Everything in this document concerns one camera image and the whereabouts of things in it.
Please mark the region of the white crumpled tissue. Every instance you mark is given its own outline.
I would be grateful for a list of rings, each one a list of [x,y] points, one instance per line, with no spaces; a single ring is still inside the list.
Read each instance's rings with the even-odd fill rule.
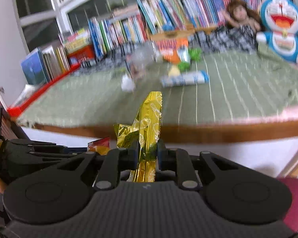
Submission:
[[[133,92],[135,88],[136,88],[136,85],[133,82],[133,80],[127,74],[125,74],[122,77],[121,89],[124,92]]]

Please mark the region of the row of books left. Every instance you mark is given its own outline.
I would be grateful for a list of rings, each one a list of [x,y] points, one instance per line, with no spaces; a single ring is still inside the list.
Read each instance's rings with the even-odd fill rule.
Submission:
[[[139,12],[122,19],[88,20],[91,41],[96,58],[102,59],[109,52],[125,44],[142,44],[148,40],[143,18]]]

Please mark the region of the green grid bed sheet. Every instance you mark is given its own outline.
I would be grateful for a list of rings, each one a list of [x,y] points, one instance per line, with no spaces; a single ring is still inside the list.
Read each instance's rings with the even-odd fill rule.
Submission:
[[[124,71],[75,72],[51,86],[18,118],[22,126],[113,125],[133,122],[152,91],[162,93],[163,125],[203,125],[298,120],[298,70],[261,45],[256,53],[203,55],[191,69],[208,83],[163,87],[171,68],[150,65],[132,92],[121,88]]]

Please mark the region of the red plastic basket left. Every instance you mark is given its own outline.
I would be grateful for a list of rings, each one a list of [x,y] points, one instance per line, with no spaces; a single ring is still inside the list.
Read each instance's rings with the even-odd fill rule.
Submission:
[[[86,45],[85,47],[77,49],[74,52],[68,53],[67,58],[71,66],[78,63],[82,63],[86,60],[94,59],[95,58],[94,46]]]

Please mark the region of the stack of books on basket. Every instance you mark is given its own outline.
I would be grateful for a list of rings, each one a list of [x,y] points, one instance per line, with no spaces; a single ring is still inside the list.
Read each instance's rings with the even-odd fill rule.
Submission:
[[[91,44],[90,31],[82,28],[67,37],[62,44],[67,54],[73,53]]]

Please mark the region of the blue Doraemon plush toy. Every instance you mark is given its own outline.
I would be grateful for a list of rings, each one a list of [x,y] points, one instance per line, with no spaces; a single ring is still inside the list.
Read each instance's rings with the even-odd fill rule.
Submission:
[[[265,31],[257,32],[257,42],[298,64],[298,7],[291,0],[261,1],[259,12]]]

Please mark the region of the yellow chip piece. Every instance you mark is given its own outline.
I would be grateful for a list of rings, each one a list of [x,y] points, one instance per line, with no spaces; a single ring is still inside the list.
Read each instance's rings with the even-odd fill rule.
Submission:
[[[170,69],[168,70],[168,76],[169,77],[177,77],[177,76],[180,76],[181,75],[181,71],[180,69],[178,68],[177,65],[172,65],[170,67]]]

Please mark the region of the wooden bed frame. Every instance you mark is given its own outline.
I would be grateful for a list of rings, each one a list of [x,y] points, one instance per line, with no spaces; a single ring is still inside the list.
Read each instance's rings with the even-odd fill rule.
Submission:
[[[93,138],[116,138],[114,127],[87,126],[61,128],[35,124],[42,131],[85,136]],[[162,126],[160,137],[168,143],[235,143],[292,138],[298,136],[298,120],[276,123],[201,125],[201,126]]]

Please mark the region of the black white plaid blanket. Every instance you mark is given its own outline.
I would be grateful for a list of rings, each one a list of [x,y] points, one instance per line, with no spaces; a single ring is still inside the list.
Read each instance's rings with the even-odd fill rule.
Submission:
[[[234,41],[229,37],[229,28],[221,26],[212,31],[210,34],[204,32],[197,32],[192,37],[189,37],[188,48],[198,47],[205,53],[226,52],[229,50],[253,53],[257,50],[257,42],[249,44],[242,41]],[[127,72],[125,59],[128,55],[135,51],[142,44],[125,44],[122,47],[114,49],[105,55],[100,61],[94,63],[93,61],[86,61],[81,64],[81,67],[72,73],[73,76],[84,76],[95,73],[109,73],[112,77],[123,75]],[[156,58],[159,50],[156,47]]]

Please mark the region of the clear plastic bag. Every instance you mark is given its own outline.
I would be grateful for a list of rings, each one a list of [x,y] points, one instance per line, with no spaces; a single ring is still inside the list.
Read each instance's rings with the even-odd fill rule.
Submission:
[[[146,69],[156,60],[156,48],[152,41],[143,43],[125,59],[126,69],[132,80],[142,78]]]

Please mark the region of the green snack wrapper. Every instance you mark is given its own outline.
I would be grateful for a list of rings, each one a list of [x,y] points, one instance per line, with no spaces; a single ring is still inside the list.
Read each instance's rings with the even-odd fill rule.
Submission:
[[[200,61],[202,49],[198,47],[188,48],[186,46],[182,46],[177,50],[177,55],[180,59],[180,62],[178,63],[178,68],[180,72],[184,72],[190,69],[192,61]]]

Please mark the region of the orange potato sticks bag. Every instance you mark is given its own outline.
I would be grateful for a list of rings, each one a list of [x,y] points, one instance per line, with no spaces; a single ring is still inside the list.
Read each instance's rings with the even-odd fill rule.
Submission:
[[[165,61],[172,64],[178,64],[181,60],[178,56],[177,50],[182,46],[188,48],[188,39],[164,39],[155,41],[155,44]]]

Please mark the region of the brown haired doll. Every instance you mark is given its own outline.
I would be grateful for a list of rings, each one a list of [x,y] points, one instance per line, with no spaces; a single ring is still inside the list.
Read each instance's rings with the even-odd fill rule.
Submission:
[[[262,30],[260,15],[241,0],[232,0],[222,15],[229,26],[229,37],[234,41],[256,43],[256,34]]]

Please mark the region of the row of books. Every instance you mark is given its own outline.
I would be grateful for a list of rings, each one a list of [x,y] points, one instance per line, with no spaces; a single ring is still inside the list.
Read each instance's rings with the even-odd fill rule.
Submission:
[[[109,52],[125,44],[142,44],[148,40],[143,18],[139,12],[122,19],[88,20],[91,41],[96,58],[102,59]]]
[[[234,0],[136,0],[147,30],[158,33],[218,27],[224,24],[222,11]],[[261,0],[237,0],[257,11]]]

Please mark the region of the white sanitary wipes tube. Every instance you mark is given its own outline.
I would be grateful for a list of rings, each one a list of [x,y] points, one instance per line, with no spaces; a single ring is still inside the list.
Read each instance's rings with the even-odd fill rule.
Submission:
[[[163,76],[160,78],[161,85],[166,87],[199,85],[209,82],[209,75],[202,70],[190,71],[178,76]]]

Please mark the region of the wooden desk organizer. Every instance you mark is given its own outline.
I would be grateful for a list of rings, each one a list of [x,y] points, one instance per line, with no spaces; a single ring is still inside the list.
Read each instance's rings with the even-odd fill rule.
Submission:
[[[212,31],[217,29],[216,26],[193,28],[192,25],[188,25],[188,27],[189,28],[186,30],[174,30],[174,31],[157,33],[154,35],[147,33],[147,36],[151,41],[160,41],[160,40],[187,38],[188,36],[194,35],[197,32],[204,32],[206,34],[210,34]]]

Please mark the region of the gold foil snack wrapper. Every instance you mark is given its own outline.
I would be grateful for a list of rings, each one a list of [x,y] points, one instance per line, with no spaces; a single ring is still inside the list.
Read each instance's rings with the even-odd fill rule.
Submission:
[[[139,107],[132,125],[114,125],[117,147],[130,148],[135,141],[139,143],[137,167],[131,174],[134,182],[154,182],[161,117],[162,93],[152,91]]]

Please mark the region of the row of books right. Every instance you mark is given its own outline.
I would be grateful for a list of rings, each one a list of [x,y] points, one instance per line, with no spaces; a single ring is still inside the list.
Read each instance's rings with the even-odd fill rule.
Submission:
[[[224,24],[222,11],[234,0],[136,0],[147,30],[158,33],[218,27]],[[261,0],[237,0],[257,11]]]

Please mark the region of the red tray edge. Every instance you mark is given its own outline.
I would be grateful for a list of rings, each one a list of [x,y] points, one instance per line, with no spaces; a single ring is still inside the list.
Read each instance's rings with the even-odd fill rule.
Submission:
[[[30,98],[26,99],[24,102],[21,103],[21,105],[9,107],[7,109],[7,112],[11,118],[17,118],[19,117],[34,101],[36,101],[41,95],[43,95],[50,87],[67,77],[69,74],[73,73],[74,71],[78,70],[80,67],[80,64],[74,64],[71,66],[69,71],[66,71],[65,73],[58,76],[56,79],[52,80],[51,82],[43,85],[41,88],[39,88],[36,92],[34,92]]]

